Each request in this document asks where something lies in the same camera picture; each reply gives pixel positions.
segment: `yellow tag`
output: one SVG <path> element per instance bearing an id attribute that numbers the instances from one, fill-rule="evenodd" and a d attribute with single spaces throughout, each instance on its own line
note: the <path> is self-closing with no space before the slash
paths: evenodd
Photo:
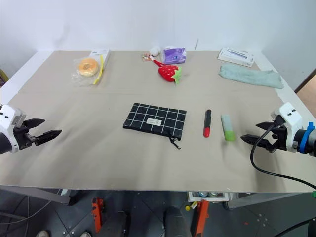
<path id="1" fill-rule="evenodd" d="M 198 202 L 195 201 L 195 202 L 192 203 L 191 208 L 194 209 L 194 208 L 196 208 L 197 205 L 198 205 Z"/>
<path id="2" fill-rule="evenodd" d="M 97 83 L 99 82 L 100 77 L 101 77 L 101 75 L 102 75 L 102 71 L 103 71 L 103 64 L 104 64 L 104 62 L 103 62 L 103 56 L 102 56 L 102 55 L 100 55 L 100 62 L 101 62 L 101 65 L 100 65 L 99 75 L 98 75 L 98 77 L 94 80 L 94 82 L 93 82 L 93 84 L 94 84 L 94 85 L 95 85 L 95 84 L 97 84 Z"/>

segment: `light blue towel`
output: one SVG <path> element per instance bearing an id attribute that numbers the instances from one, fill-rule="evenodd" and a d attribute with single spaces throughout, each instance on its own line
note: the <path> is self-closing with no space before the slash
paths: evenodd
<path id="1" fill-rule="evenodd" d="M 219 75 L 227 79 L 237 80 L 253 85 L 264 85 L 279 89 L 282 89 L 284 87 L 281 82 L 280 74 L 275 73 L 272 70 L 262 72 L 250 70 L 234 64 L 224 64 L 221 67 Z"/>

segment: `red marker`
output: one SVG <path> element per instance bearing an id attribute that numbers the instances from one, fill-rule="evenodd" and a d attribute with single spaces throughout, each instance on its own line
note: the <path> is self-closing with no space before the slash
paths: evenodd
<path id="1" fill-rule="evenodd" d="M 204 120 L 204 137 L 209 137 L 211 133 L 211 110 L 207 110 L 205 112 L 205 120 Z"/>

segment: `small toy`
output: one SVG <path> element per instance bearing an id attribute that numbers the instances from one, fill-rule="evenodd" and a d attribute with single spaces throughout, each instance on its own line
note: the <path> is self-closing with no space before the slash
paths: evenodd
<path id="1" fill-rule="evenodd" d="M 150 52 L 151 56 L 156 57 L 156 56 L 158 56 L 158 54 L 160 54 L 160 51 L 161 51 L 160 47 L 159 46 L 155 46 L 149 52 Z"/>
<path id="2" fill-rule="evenodd" d="M 174 81 L 176 84 L 179 83 L 179 79 L 181 77 L 181 67 L 165 65 L 157 60 L 153 60 L 153 62 L 159 66 L 158 72 L 163 79 L 170 82 Z"/>

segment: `plastic bag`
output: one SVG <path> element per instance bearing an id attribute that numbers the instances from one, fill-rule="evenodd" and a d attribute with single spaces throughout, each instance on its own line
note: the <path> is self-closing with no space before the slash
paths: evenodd
<path id="1" fill-rule="evenodd" d="M 186 61 L 187 52 L 185 48 L 174 48 L 169 46 L 161 51 L 161 62 L 164 64 L 178 64 Z"/>
<path id="2" fill-rule="evenodd" d="M 75 59 L 72 82 L 77 86 L 97 85 L 102 75 L 103 64 L 103 55 Z"/>

